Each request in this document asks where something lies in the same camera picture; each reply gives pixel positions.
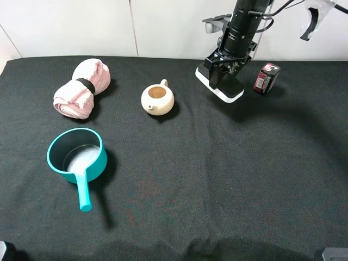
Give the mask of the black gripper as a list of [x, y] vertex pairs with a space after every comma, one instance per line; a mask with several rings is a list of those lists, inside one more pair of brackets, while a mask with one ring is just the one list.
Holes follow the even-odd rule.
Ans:
[[227, 51], [223, 51], [220, 48], [221, 41], [222, 37], [220, 36], [217, 40], [216, 50], [206, 57], [204, 61], [204, 72], [209, 73], [209, 86], [213, 90], [217, 88], [219, 82], [226, 74], [230, 73], [233, 77], [236, 77], [246, 63], [251, 60], [250, 54], [257, 47], [257, 43], [251, 41], [246, 54], [238, 58], [229, 54]]

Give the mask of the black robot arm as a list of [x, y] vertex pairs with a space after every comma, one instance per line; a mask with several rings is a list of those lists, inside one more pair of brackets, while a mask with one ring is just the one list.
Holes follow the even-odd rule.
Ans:
[[206, 24], [206, 33], [223, 32], [217, 48], [203, 63], [207, 69], [206, 78], [212, 89], [218, 87], [226, 74], [236, 76], [251, 60], [250, 53], [257, 45], [253, 38], [270, 3], [263, 0], [238, 0], [233, 14], [203, 20]]

